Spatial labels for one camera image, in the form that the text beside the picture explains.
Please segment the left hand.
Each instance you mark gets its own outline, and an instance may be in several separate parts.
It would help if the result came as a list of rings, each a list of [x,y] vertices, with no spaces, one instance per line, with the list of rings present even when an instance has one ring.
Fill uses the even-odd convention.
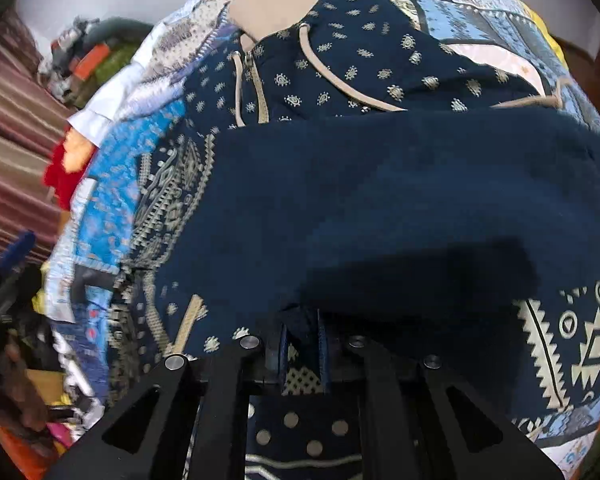
[[[0,373],[1,400],[5,402],[5,407],[0,409],[0,425],[12,432],[43,431],[48,411],[38,390],[27,376],[26,362],[12,338],[0,354]]]

